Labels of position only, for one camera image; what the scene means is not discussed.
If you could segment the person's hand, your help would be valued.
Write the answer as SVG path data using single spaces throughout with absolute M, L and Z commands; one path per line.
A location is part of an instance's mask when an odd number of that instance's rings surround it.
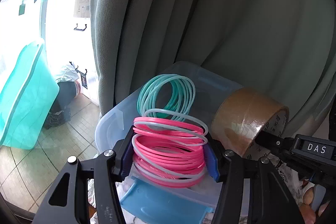
M 305 223 L 315 223 L 331 200 L 331 192 L 321 185 L 303 182 L 302 204 L 299 211 Z

